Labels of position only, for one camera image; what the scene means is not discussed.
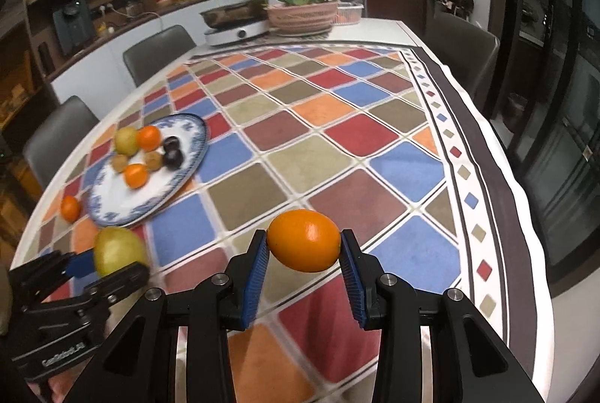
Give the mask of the white induction cooker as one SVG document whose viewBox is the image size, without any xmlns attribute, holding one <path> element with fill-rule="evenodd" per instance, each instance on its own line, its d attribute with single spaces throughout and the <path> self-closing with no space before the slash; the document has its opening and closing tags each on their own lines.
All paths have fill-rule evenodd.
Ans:
<svg viewBox="0 0 600 403">
<path fill-rule="evenodd" d="M 218 48 L 219 46 L 233 45 L 233 43 L 243 43 L 246 40 L 263 36 L 269 31 L 270 24 L 267 20 L 257 20 L 230 28 L 211 29 L 204 34 L 204 37 L 208 46 Z"/>
</svg>

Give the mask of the yellow pear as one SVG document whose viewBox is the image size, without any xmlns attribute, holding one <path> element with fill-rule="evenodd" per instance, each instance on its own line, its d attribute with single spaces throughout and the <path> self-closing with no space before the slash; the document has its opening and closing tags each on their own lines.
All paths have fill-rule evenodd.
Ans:
<svg viewBox="0 0 600 403">
<path fill-rule="evenodd" d="M 140 149 L 137 130 L 133 126 L 119 129 L 114 136 L 114 147 L 118 154 L 133 157 Z"/>
</svg>

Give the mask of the brown kiwi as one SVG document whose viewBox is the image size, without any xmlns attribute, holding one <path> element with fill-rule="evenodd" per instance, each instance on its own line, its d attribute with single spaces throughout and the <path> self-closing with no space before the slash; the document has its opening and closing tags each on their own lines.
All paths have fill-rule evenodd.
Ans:
<svg viewBox="0 0 600 403">
<path fill-rule="evenodd" d="M 143 161 L 149 171 L 159 171 L 163 167 L 163 155 L 157 150 L 147 151 L 143 155 Z"/>
<path fill-rule="evenodd" d="M 116 174 L 121 174 L 128 167 L 129 158 L 125 154 L 114 154 L 111 165 Z"/>
</svg>

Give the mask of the small orange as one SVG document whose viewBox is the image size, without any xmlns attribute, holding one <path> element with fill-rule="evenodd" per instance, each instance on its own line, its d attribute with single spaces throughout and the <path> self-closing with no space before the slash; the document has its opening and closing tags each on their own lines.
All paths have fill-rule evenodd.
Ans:
<svg viewBox="0 0 600 403">
<path fill-rule="evenodd" d="M 81 205 L 73 196 L 64 196 L 60 205 L 60 215 L 68 223 L 74 223 L 80 218 Z"/>
</svg>

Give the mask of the grey chair near left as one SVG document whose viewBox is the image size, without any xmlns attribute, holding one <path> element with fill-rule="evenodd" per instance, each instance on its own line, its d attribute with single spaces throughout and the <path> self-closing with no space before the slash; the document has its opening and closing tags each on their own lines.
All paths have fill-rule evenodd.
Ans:
<svg viewBox="0 0 600 403">
<path fill-rule="evenodd" d="M 23 156 L 43 190 L 98 123 L 93 111 L 73 95 L 40 124 L 24 145 Z"/>
</svg>

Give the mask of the large orange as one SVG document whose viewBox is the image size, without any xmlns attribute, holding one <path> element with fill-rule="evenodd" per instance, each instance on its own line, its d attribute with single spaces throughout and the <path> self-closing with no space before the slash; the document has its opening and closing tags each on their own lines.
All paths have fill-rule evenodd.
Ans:
<svg viewBox="0 0 600 403">
<path fill-rule="evenodd" d="M 290 210 L 278 215 L 268 227 L 270 252 L 292 270 L 326 271 L 340 256 L 341 233 L 333 220 L 319 212 Z"/>
</svg>

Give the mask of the grey chair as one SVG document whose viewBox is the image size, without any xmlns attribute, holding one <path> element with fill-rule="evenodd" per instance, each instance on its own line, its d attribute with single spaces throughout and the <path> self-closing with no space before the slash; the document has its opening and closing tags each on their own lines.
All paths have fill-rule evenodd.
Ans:
<svg viewBox="0 0 600 403">
<path fill-rule="evenodd" d="M 93 111 L 73 95 L 40 124 L 24 145 L 23 156 L 43 190 L 98 123 Z"/>
<path fill-rule="evenodd" d="M 181 25 L 174 25 L 126 49 L 123 61 L 134 84 L 140 87 L 195 47 L 196 43 L 187 30 Z"/>
<path fill-rule="evenodd" d="M 483 112 L 495 70 L 500 41 L 487 30 L 450 13 L 435 13 L 424 43 Z"/>
</svg>

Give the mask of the steel pot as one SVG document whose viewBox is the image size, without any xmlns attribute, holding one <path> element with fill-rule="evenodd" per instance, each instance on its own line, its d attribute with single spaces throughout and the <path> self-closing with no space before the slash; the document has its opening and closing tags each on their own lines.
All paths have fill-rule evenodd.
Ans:
<svg viewBox="0 0 600 403">
<path fill-rule="evenodd" d="M 268 5 L 269 0 L 246 0 L 201 12 L 200 16 L 210 29 L 222 29 L 267 19 Z"/>
</svg>

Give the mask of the blue white porcelain plate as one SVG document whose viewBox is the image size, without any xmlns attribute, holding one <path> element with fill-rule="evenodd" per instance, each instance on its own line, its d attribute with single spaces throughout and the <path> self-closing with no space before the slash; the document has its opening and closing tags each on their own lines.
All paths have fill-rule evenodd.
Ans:
<svg viewBox="0 0 600 403">
<path fill-rule="evenodd" d="M 210 131 L 199 116 L 174 114 L 122 137 L 138 149 L 114 151 L 88 193 L 87 214 L 99 227 L 131 226 L 164 206 L 200 166 Z"/>
</svg>

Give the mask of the dark plum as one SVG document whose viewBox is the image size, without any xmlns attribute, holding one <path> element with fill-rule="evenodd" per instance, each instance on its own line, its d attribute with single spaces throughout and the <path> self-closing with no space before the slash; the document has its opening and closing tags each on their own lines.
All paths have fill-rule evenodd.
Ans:
<svg viewBox="0 0 600 403">
<path fill-rule="evenodd" d="M 163 149 L 165 152 L 180 149 L 180 140 L 176 136 L 169 136 L 163 141 Z"/>
<path fill-rule="evenodd" d="M 178 171 L 183 165 L 184 154 L 178 148 L 168 149 L 163 154 L 163 165 L 169 171 Z"/>
</svg>

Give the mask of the colourful checkered tablecloth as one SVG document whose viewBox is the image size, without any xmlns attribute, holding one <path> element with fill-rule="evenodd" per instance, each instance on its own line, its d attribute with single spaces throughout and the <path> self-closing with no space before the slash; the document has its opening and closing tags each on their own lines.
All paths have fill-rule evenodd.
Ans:
<svg viewBox="0 0 600 403">
<path fill-rule="evenodd" d="M 65 220 L 62 201 L 87 202 L 111 178 L 118 130 L 179 112 L 207 123 L 209 149 L 175 195 L 153 205 L 158 174 L 109 189 L 111 214 L 138 214 L 154 285 L 189 289 L 278 214 L 315 210 L 414 287 L 464 290 L 534 373 L 527 205 L 493 137 L 421 49 L 261 46 L 160 71 L 100 113 L 47 186 L 18 258 L 89 249 L 99 221 Z"/>
</svg>

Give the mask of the black water dispenser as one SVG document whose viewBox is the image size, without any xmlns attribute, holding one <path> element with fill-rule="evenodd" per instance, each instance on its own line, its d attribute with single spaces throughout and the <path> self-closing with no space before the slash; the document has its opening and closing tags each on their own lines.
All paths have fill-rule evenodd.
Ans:
<svg viewBox="0 0 600 403">
<path fill-rule="evenodd" d="M 86 0 L 73 0 L 52 14 L 56 36 L 64 56 L 82 49 L 97 37 Z"/>
</svg>

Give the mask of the green apple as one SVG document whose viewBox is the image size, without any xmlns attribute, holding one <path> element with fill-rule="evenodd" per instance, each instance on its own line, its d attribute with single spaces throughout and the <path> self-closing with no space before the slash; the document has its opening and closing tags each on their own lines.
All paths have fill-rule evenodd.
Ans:
<svg viewBox="0 0 600 403">
<path fill-rule="evenodd" d="M 97 274 L 106 277 L 132 263 L 149 266 L 143 240 L 127 228 L 109 226 L 101 229 L 94 240 L 93 262 Z"/>
</svg>

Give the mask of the grey chair right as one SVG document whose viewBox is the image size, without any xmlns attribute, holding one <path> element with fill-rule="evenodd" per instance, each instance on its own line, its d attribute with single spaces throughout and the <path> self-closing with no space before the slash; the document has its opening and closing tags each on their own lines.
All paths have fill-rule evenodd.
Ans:
<svg viewBox="0 0 600 403">
<path fill-rule="evenodd" d="M 487 30 L 450 13 L 435 13 L 424 43 L 483 112 L 495 70 L 500 41 Z"/>
</svg>

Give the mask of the pink basket with greens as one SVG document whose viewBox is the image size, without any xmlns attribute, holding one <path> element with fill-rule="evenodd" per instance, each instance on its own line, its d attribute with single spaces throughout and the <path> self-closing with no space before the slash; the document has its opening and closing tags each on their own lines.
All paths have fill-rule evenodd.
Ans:
<svg viewBox="0 0 600 403">
<path fill-rule="evenodd" d="M 267 5 L 270 25 L 287 33 L 330 28 L 338 13 L 339 0 L 276 0 Z"/>
</svg>

